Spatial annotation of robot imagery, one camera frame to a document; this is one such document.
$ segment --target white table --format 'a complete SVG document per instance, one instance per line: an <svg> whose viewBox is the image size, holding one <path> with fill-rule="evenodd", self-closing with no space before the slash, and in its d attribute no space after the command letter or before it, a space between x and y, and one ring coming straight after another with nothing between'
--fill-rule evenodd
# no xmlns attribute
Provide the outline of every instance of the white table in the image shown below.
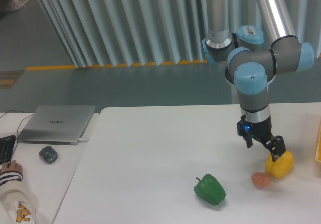
<svg viewBox="0 0 321 224"><path fill-rule="evenodd" d="M19 123L30 114L5 114L0 118L0 137L16 135ZM98 117L99 114L94 114L84 133L84 139L90 137ZM22 130L29 119L27 118L22 122L19 131ZM86 145L87 143L79 143L76 146L52 145L58 153L58 159L49 165L38 154L47 145L18 143L12 160L16 160L23 166L23 181L26 183L35 203L36 216L40 224L48 224L54 221Z"/></svg>
<svg viewBox="0 0 321 224"><path fill-rule="evenodd" d="M296 162L258 189L251 175L269 152L237 135L238 105L104 109L55 223L319 223L321 103L272 104L271 113ZM226 191L219 206L193 191L207 173Z"/></svg>

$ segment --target silver laptop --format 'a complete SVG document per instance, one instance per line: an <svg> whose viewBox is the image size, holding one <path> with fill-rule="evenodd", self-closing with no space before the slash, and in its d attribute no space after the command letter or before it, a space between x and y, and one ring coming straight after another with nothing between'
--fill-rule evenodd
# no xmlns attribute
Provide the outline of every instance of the silver laptop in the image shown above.
<svg viewBox="0 0 321 224"><path fill-rule="evenodd" d="M39 106L18 135L18 142L77 145L95 106Z"/></svg>

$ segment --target sleeve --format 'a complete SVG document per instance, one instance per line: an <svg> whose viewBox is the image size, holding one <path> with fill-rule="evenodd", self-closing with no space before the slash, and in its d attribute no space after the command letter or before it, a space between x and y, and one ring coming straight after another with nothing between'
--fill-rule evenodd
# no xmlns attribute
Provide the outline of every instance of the sleeve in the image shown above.
<svg viewBox="0 0 321 224"><path fill-rule="evenodd" d="M10 223L38 223L22 174L13 171L0 174L0 201Z"/></svg>

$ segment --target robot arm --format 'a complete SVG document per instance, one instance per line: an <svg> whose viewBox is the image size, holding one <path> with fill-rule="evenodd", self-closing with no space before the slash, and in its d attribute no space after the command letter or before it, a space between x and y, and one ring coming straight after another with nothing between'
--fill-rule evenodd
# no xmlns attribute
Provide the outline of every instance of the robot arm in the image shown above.
<svg viewBox="0 0 321 224"><path fill-rule="evenodd" d="M276 74L311 68L315 58L311 44L300 43L295 36L284 0L257 2L272 42L270 49L251 52L240 47L243 41L239 35L229 32L227 0L207 0L209 29L203 49L209 62L227 60L225 76L237 89L242 111L237 123L238 135L244 138L248 148L253 145L252 139L261 142L275 161L286 148L283 137L271 132L268 82ZM241 31L242 28L253 34L255 26L243 26Z"/></svg>

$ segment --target black keyboard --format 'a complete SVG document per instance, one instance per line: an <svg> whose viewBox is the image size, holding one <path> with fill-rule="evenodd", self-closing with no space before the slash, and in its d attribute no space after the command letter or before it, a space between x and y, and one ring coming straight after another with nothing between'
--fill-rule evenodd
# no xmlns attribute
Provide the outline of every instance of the black keyboard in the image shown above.
<svg viewBox="0 0 321 224"><path fill-rule="evenodd" d="M0 138L0 164L11 160L15 141L16 137L14 135Z"/></svg>

